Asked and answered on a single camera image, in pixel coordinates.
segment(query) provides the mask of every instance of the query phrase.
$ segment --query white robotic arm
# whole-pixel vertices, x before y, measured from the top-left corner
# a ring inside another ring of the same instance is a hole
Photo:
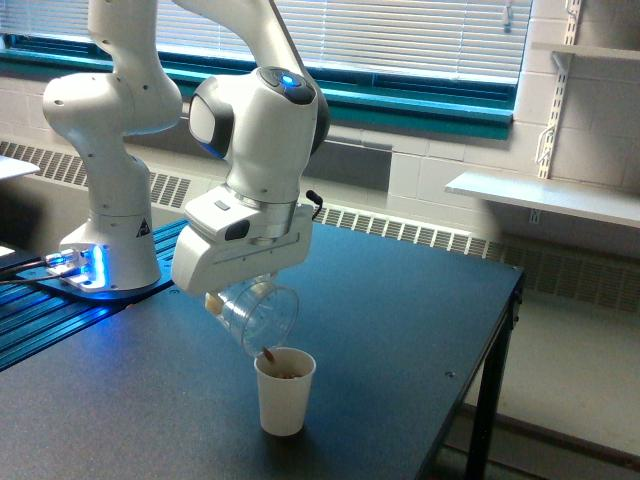
[[[133,290],[160,277],[151,233],[149,171],[127,153],[123,136],[159,132],[180,118],[182,97],[165,75],[156,42],[157,0],[90,0],[89,32],[113,57],[113,73],[53,80],[44,113],[77,149],[88,184],[88,221],[61,249],[85,252],[65,280],[87,292]]]
[[[174,2],[238,34],[258,64],[206,80],[191,103],[191,133],[231,171],[187,205],[172,276],[189,293],[215,293],[306,257],[313,209],[297,204],[300,177],[326,138],[328,107],[273,0]]]

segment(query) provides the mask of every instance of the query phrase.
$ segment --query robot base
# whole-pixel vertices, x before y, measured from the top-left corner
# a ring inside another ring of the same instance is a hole
[[[51,290],[55,293],[69,296],[78,300],[96,303],[136,303],[143,300],[173,284],[171,280],[171,261],[159,261],[160,279],[146,287],[135,290],[113,290],[103,292],[84,292],[75,288],[71,284],[59,279],[35,282],[34,285]],[[18,275],[18,278],[29,280],[31,278],[44,277],[49,275],[45,268],[34,268]]]

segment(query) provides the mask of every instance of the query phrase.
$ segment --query white paper cup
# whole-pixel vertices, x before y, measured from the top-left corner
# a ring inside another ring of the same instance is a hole
[[[295,348],[275,348],[271,353],[274,363],[264,355],[253,363],[258,375],[260,426],[271,435],[288,437],[304,425],[316,361]],[[278,378],[291,375],[296,378]]]

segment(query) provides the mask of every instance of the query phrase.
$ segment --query cable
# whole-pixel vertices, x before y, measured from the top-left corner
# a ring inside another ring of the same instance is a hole
[[[20,273],[24,270],[29,270],[31,268],[42,267],[46,265],[44,260],[38,260],[35,262],[24,263],[22,265],[18,265],[17,267],[7,268],[5,270],[0,271],[0,277],[5,277],[7,275],[14,275],[16,273]]]
[[[316,217],[320,215],[320,212],[322,211],[322,205],[324,204],[324,200],[320,195],[318,195],[313,190],[307,191],[307,198],[316,204],[316,207],[317,207],[316,211],[313,212],[313,216],[311,217],[311,220],[315,220]]]
[[[54,280],[56,278],[63,278],[64,275],[49,275],[48,277],[30,278],[28,280],[3,280],[0,285],[23,285],[25,283],[43,282],[45,280]]]
[[[65,272],[65,273],[59,273],[57,275],[48,275],[46,277],[29,278],[26,280],[3,280],[0,282],[0,285],[25,285],[28,283],[44,282],[45,280],[55,280],[56,278],[73,277],[74,275],[79,275],[80,273],[81,273],[80,268],[74,268],[73,270],[69,270],[68,272]]]

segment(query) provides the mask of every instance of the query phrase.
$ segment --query teal window frame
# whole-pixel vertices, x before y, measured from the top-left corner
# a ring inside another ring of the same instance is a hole
[[[91,43],[3,35],[3,70],[17,74],[60,76],[72,72],[111,71],[110,57]],[[190,97],[211,75],[243,74],[255,64],[160,53],[168,76]],[[495,140],[509,137],[517,85],[416,78],[409,76],[310,69],[338,122],[431,131]]]

